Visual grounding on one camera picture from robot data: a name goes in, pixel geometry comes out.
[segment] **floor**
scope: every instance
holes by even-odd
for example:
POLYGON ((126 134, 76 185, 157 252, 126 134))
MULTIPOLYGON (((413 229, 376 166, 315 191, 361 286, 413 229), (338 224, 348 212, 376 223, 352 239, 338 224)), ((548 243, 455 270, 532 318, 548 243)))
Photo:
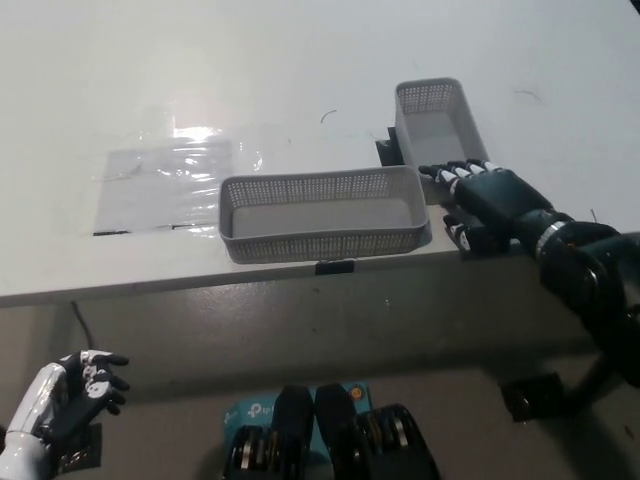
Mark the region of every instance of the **floor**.
MULTIPOLYGON (((555 370, 575 383, 594 350, 525 260, 491 268, 490 282, 448 266, 81 302, 99 346, 131 357, 133 390, 102 418, 102 468, 67 478, 218 478, 234 401, 329 380, 409 407, 446 479, 640 478, 629 387, 573 420, 511 422, 499 382, 555 370)), ((0 310, 0 331, 6 425, 35 372, 85 338, 68 305, 0 310)))

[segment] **table top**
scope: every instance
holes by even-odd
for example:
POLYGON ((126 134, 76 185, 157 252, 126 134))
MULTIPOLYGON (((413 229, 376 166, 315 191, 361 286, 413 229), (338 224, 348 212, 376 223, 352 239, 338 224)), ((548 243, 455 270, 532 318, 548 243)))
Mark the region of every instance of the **table top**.
MULTIPOLYGON (((313 274, 237 265, 215 226, 93 236, 110 154, 169 118, 259 145, 234 173, 375 166, 412 79, 458 79, 490 158, 558 209, 640 230, 627 0, 40 1, 0 26, 0 305, 313 274)), ((455 251, 430 215, 430 244, 356 269, 455 251)))

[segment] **black bracket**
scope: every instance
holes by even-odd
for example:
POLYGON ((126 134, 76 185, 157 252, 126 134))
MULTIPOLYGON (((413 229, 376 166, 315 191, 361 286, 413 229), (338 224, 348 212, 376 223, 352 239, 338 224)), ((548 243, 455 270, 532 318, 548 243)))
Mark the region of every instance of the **black bracket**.
POLYGON ((404 165, 402 152, 400 151, 400 145, 398 144, 398 137, 396 135, 396 127, 388 127, 387 132, 389 132, 389 140, 376 140, 376 149, 378 150, 378 157, 380 157, 380 164, 383 167, 404 165))
POLYGON ((316 275, 338 275, 340 273, 353 273, 356 268, 354 260, 338 260, 336 262, 316 263, 316 275))
POLYGON ((580 383, 568 391, 565 391, 557 373, 516 380, 500 388, 514 422, 571 417, 599 397, 612 374, 613 367, 604 356, 600 356, 580 383))

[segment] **mesh basket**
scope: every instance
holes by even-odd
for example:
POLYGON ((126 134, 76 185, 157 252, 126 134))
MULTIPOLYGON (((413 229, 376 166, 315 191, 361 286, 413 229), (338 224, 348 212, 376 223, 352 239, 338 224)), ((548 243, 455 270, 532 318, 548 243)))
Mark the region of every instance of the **mesh basket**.
POLYGON ((414 169, 231 177, 220 235, 238 263, 337 260, 406 253, 428 224, 414 169))
POLYGON ((462 85, 452 78, 396 87, 396 133, 407 165, 488 160, 462 85))

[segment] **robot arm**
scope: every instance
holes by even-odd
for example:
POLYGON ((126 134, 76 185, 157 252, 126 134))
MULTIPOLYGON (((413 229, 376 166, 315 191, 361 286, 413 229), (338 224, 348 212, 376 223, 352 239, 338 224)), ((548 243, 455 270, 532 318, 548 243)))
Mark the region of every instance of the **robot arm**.
POLYGON ((128 359, 83 350, 42 368, 22 399, 0 454, 0 480, 48 480, 67 443, 103 410, 117 415, 129 385, 111 372, 128 359))
POLYGON ((624 379, 640 387, 637 237, 575 221, 515 173, 490 162, 450 162, 420 171, 444 185, 461 209, 445 224, 462 249, 484 254, 494 246, 497 253, 518 240, 537 262, 543 286, 580 317, 624 379), (476 223, 469 228, 458 213, 476 223))

